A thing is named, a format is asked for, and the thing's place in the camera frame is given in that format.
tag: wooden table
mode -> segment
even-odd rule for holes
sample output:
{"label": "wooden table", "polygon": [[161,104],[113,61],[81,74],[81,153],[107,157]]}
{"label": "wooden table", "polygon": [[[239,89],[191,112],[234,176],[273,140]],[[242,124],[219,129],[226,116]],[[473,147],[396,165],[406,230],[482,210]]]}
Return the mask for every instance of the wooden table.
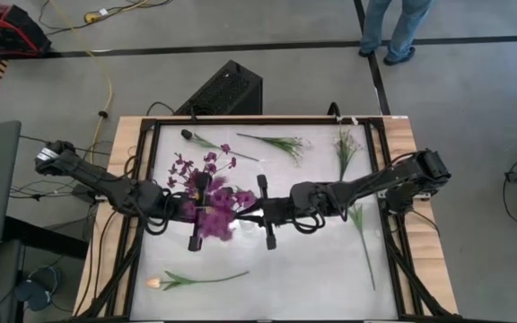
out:
{"label": "wooden table", "polygon": [[[139,137],[139,130],[141,122],[144,118],[189,118],[189,117],[123,117],[118,122],[117,133],[115,134],[115,140],[113,143],[113,149],[111,151],[110,163],[108,171],[115,175],[123,175],[123,169],[125,162],[129,156],[136,153],[136,144]],[[220,118],[240,118],[239,116],[221,116]],[[253,116],[249,118],[297,118],[297,116]],[[319,116],[300,116],[300,118],[332,118],[332,117],[319,117]],[[388,138],[388,144],[390,149],[390,156],[392,159],[401,155],[402,153],[410,153],[416,150],[416,143],[410,127],[410,121],[407,117],[383,117],[386,136]],[[378,136],[375,136],[375,148],[377,155],[379,155],[378,161],[383,166],[381,160],[381,148],[380,144],[376,140]],[[151,139],[147,137],[146,143],[151,143]],[[144,152],[145,156],[143,162],[140,165],[140,178],[145,177],[146,163],[148,160],[149,145],[146,144]],[[434,221],[432,207],[430,202],[415,202],[415,209],[427,216],[429,219]],[[109,223],[109,227],[105,228],[109,216],[112,213],[112,209],[107,204],[99,206],[96,225],[94,225],[94,237],[97,239],[93,240],[93,244],[89,248],[93,248],[93,260],[92,260],[92,277],[89,291],[86,297],[83,299],[84,291],[87,286],[90,270],[90,255],[87,253],[87,259],[85,261],[85,267],[83,269],[83,275],[81,283],[79,285],[79,293],[77,294],[77,300],[75,303],[75,309],[83,302],[80,312],[85,311],[92,300],[95,292],[95,280],[98,277],[98,291],[101,292],[105,283],[107,283],[112,275],[113,267],[115,264],[115,257],[117,254],[119,235],[121,233],[121,226],[123,223],[123,216],[115,216]],[[409,214],[406,217],[406,229],[408,235],[408,241],[414,260],[414,267],[416,274],[420,277],[426,288],[430,293],[440,302],[440,304],[450,312],[456,313],[456,302],[454,300],[454,294],[452,292],[450,278],[446,270],[446,262],[444,261],[444,254],[440,239],[436,234],[436,231],[423,219],[418,216]],[[101,252],[101,271],[97,275],[97,264],[99,263],[99,237],[102,232],[106,230],[105,237]],[[132,241],[133,236],[130,235],[127,240],[129,245]],[[410,297],[410,290],[407,284],[406,277],[400,272],[400,280],[402,285],[402,292],[404,296],[406,313],[412,314],[412,299]],[[121,280],[118,287],[118,297],[115,307],[115,314],[122,315],[124,307],[125,293],[127,292],[127,281],[128,271]]]}

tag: red machine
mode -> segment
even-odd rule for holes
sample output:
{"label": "red machine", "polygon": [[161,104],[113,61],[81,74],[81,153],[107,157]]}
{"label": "red machine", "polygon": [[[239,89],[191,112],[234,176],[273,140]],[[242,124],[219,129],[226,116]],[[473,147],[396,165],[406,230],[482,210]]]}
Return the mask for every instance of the red machine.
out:
{"label": "red machine", "polygon": [[0,53],[40,57],[51,47],[37,23],[16,5],[0,4]]}

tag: black metal frame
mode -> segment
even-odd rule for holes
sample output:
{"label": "black metal frame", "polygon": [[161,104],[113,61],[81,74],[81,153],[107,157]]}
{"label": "black metal frame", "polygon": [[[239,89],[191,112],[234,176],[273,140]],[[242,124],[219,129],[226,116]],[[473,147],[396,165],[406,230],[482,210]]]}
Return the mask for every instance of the black metal frame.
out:
{"label": "black metal frame", "polygon": [[[139,135],[139,139],[137,142],[136,149],[136,159],[135,165],[138,166],[143,161],[143,155],[145,152],[145,143],[147,138],[147,133],[149,131],[153,131],[153,138],[151,141],[150,153],[147,161],[147,172],[146,177],[149,179],[153,176],[153,166],[156,160],[157,147],[159,143],[159,137],[161,134],[161,127],[167,125],[173,126],[193,126],[193,125],[352,125],[353,120],[351,118],[342,119],[340,117],[340,112],[337,107],[333,107],[331,105],[329,110],[330,115],[335,115],[335,118],[330,117],[321,117],[321,118],[169,118],[169,119],[144,119],[141,124],[141,131]],[[374,141],[372,130],[376,130],[378,133],[378,137],[381,144],[382,150],[382,159],[385,164],[390,162],[390,151],[388,148],[388,141],[386,138],[386,133],[384,129],[383,119],[380,117],[377,118],[357,118],[356,121],[359,125],[364,127],[364,132],[366,134],[366,143],[369,149],[369,156],[372,171],[379,170],[378,166],[378,156],[376,155],[376,151],[374,149]],[[134,167],[134,171],[132,174],[133,179],[138,179],[139,176],[139,167]],[[377,197],[379,205],[382,205],[382,199]],[[389,223],[389,213],[383,207],[380,207],[381,214],[381,226],[382,232],[386,237],[388,234],[391,234],[391,228]],[[410,247],[407,238],[406,228],[402,222],[402,219],[397,219],[397,226],[400,228],[398,230],[399,241],[401,246],[401,252],[404,259],[410,265],[410,268],[414,271],[412,256],[410,254]],[[115,260],[114,268],[120,266],[121,261],[126,253],[126,246],[128,241],[128,236],[130,232],[130,219],[125,218],[123,221],[123,226],[121,228],[121,234],[119,236],[118,242],[118,252]],[[140,239],[140,243],[143,240],[144,230],[142,229],[142,225],[137,226],[135,239]],[[127,284],[127,292],[125,296],[125,307],[123,309],[123,315],[130,317],[131,305],[133,303],[134,290],[136,284],[136,272],[138,269],[139,258],[141,257],[140,251],[136,259],[133,261],[130,267],[130,275],[129,281]],[[403,315],[406,313],[405,303],[402,295],[401,289],[401,281],[399,277],[399,271],[397,268],[396,261],[394,258],[387,253],[389,270],[390,270],[390,279],[392,282],[392,290],[394,292],[394,301],[396,304],[396,310],[399,319],[402,319]],[[419,296],[414,289],[414,287],[409,284],[410,292],[412,294],[413,307],[416,315],[422,315],[422,305],[419,299]],[[107,310],[105,313],[105,317],[114,316],[114,309],[116,303],[117,294],[113,293],[110,296],[110,299],[107,304]]]}

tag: green leaf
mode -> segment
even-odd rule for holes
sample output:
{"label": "green leaf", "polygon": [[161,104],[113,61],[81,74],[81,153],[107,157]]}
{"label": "green leaf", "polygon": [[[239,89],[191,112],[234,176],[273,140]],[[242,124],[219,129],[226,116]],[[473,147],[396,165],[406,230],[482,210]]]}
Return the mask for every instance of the green leaf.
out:
{"label": "green leaf", "polygon": [[194,280],[190,280],[188,278],[185,278],[185,277],[182,277],[182,276],[179,276],[179,275],[175,275],[175,274],[173,274],[172,272],[170,272],[168,270],[165,270],[165,274],[167,274],[170,278],[174,279],[175,283],[179,283],[179,284],[193,284],[193,283],[196,283],[196,281],[194,281]]}
{"label": "green leaf", "polygon": [[163,289],[163,291],[169,291],[171,288],[175,288],[175,287],[179,287],[179,286],[180,286],[180,283],[172,282],[172,283],[168,284],[167,287],[165,287]]}
{"label": "green leaf", "polygon": [[363,206],[362,205],[354,205],[348,210],[348,215],[355,223],[358,231],[363,230]]}

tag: person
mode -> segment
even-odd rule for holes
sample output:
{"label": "person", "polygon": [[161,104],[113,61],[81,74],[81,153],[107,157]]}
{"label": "person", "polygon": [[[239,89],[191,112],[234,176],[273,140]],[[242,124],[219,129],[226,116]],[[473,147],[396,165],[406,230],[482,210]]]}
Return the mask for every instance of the person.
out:
{"label": "person", "polygon": [[[366,8],[364,34],[358,52],[361,57],[371,56],[381,45],[382,21],[390,2],[391,0],[370,0]],[[402,0],[402,14],[388,45],[388,55],[384,58],[384,64],[404,63],[414,56],[416,49],[411,46],[412,40],[432,3],[433,0]]]}

